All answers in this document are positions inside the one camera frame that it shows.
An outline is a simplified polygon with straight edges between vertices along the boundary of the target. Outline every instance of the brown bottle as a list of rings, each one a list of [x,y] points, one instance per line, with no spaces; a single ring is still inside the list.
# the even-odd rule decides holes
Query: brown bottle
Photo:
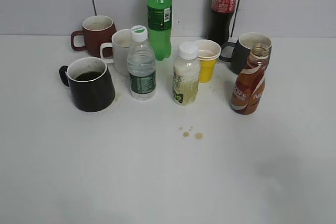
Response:
[[[231,108],[239,114],[248,115],[256,111],[265,87],[265,67],[269,48],[263,43],[253,46],[247,65],[240,72],[231,98]]]

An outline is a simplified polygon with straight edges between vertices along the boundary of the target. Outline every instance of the mug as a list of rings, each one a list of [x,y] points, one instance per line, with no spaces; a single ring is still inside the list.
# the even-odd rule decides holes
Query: mug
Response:
[[[70,87],[75,106],[96,112],[107,108],[116,96],[106,63],[100,58],[85,57],[59,69],[64,85]]]
[[[94,57],[100,58],[99,47],[102,43],[109,42],[111,36],[117,31],[113,20],[107,16],[92,16],[83,21],[83,30],[74,31],[71,34],[71,47],[74,51],[87,50]],[[76,47],[74,38],[77,35],[84,36],[85,45]],[[112,49],[104,51],[104,57],[111,57]]]
[[[269,47],[269,57],[271,56],[272,41],[269,37],[259,33],[245,33],[239,36],[237,43],[225,42],[222,45],[222,51],[225,47],[234,47],[231,57],[220,56],[219,59],[225,62],[231,62],[231,70],[239,74],[247,63],[247,58],[256,43],[264,43]]]
[[[127,54],[131,45],[131,30],[123,29],[112,36],[112,43],[107,42],[100,45],[100,57],[103,58],[104,48],[113,48],[113,58],[104,59],[106,63],[114,63],[116,71],[123,75],[129,76],[127,68]]]

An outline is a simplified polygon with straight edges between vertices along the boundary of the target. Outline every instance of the red label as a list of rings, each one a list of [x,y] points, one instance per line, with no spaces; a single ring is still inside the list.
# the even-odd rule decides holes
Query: red label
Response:
[[[217,13],[233,13],[237,0],[212,0],[211,8]]]

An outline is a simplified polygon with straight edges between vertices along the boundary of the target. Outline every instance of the mug handle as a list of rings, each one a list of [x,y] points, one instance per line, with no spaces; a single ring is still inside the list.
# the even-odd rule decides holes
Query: mug handle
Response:
[[[68,66],[62,66],[58,70],[59,76],[61,77],[61,80],[65,86],[69,86],[69,81],[67,77],[67,69],[68,69]]]
[[[77,36],[77,35],[83,35],[83,31],[74,31],[72,34],[71,34],[71,47],[74,51],[83,51],[83,50],[86,50],[86,46],[82,46],[82,47],[76,47],[75,44],[74,44],[74,38]]]
[[[114,61],[113,61],[113,58],[112,58],[112,59],[106,59],[106,58],[104,58],[103,50],[104,50],[104,48],[107,48],[107,47],[112,47],[112,48],[113,48],[113,43],[111,43],[111,42],[106,42],[106,43],[102,43],[102,44],[100,45],[100,50],[99,50],[99,52],[100,52],[100,58],[101,58],[103,61],[105,61],[106,63],[113,63],[113,62],[114,62]]]
[[[223,57],[223,56],[222,56],[222,52],[223,52],[223,49],[226,48],[226,47],[233,47],[233,48],[234,48],[235,46],[236,46],[236,43],[234,43],[234,42],[225,42],[225,43],[222,45],[222,50],[221,50],[219,59],[220,59],[221,61],[231,62],[231,61],[232,61],[232,57]]]

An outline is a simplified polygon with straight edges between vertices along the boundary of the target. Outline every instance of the barcode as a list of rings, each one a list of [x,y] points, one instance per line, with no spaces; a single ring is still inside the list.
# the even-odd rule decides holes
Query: barcode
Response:
[[[166,8],[164,10],[164,22],[168,22],[170,20],[170,8]]]

